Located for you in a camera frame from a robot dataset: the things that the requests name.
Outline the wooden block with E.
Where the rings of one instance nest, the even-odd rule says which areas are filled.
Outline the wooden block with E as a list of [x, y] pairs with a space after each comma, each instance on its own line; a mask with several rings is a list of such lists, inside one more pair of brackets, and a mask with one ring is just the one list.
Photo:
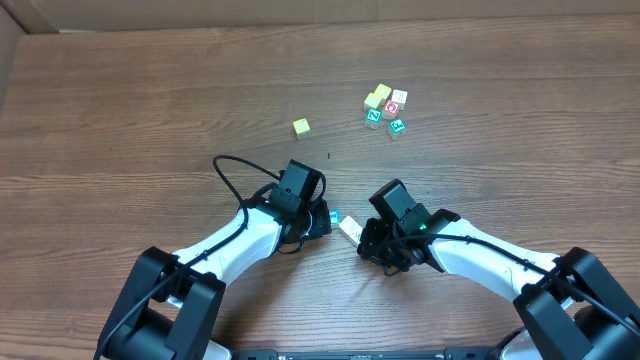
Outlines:
[[330, 209], [329, 210], [329, 219], [330, 225], [332, 227], [337, 227], [341, 222], [341, 216], [338, 209]]

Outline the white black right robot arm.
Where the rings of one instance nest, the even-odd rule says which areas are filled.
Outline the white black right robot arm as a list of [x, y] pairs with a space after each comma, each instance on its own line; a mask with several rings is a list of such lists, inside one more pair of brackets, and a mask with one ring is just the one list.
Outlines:
[[358, 253], [388, 276], [414, 265], [472, 280], [510, 302], [523, 327], [493, 359], [636, 359], [639, 307], [591, 252], [527, 250], [488, 235], [459, 214], [429, 212], [394, 179], [370, 199]]

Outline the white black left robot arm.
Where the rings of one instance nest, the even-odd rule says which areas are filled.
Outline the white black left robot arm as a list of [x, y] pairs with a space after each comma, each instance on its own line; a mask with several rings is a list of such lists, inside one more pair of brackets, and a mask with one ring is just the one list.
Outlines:
[[292, 160], [272, 182], [240, 198], [235, 217], [206, 239], [172, 253], [139, 255], [106, 320], [101, 359], [229, 359], [211, 333], [225, 289], [253, 264], [331, 231], [325, 175]]

